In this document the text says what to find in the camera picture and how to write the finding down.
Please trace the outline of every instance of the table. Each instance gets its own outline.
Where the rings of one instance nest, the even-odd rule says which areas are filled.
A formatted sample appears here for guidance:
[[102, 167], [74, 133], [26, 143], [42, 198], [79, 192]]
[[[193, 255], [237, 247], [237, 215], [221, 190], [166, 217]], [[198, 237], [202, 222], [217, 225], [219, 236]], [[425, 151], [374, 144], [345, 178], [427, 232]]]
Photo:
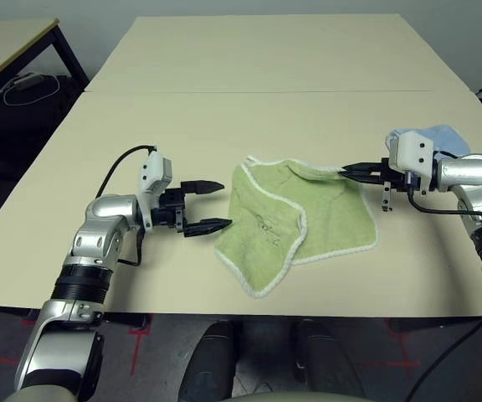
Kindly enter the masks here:
[[396, 14], [138, 18], [87, 91], [468, 90]]
[[53, 18], [0, 21], [0, 89], [50, 45], [84, 89], [89, 79]]
[[[140, 143], [157, 144], [174, 179], [210, 179], [226, 191], [187, 196], [190, 220], [225, 217], [231, 173], [249, 154], [341, 166], [377, 161], [394, 127], [448, 123], [482, 152], [482, 106], [464, 91], [321, 93], [84, 93], [0, 211], [0, 306], [40, 307], [49, 297], [85, 206], [114, 160]], [[136, 154], [105, 193], [134, 193]], [[140, 267], [120, 265], [106, 308], [118, 312], [198, 312], [350, 317], [482, 314], [481, 263], [455, 216], [420, 214], [404, 196], [380, 208], [368, 252], [293, 266], [275, 290], [253, 299], [213, 254], [215, 234], [147, 236]], [[427, 205], [454, 209], [452, 194]]]

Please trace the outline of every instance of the green towel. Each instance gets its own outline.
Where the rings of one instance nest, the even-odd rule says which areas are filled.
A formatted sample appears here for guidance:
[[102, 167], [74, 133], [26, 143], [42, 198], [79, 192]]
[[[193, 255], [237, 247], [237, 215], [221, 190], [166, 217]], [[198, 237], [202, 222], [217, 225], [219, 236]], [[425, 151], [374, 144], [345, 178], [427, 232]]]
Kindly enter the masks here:
[[368, 250], [377, 227], [361, 187], [338, 167], [250, 157], [233, 171], [228, 217], [215, 243], [244, 290], [263, 297], [290, 266]]

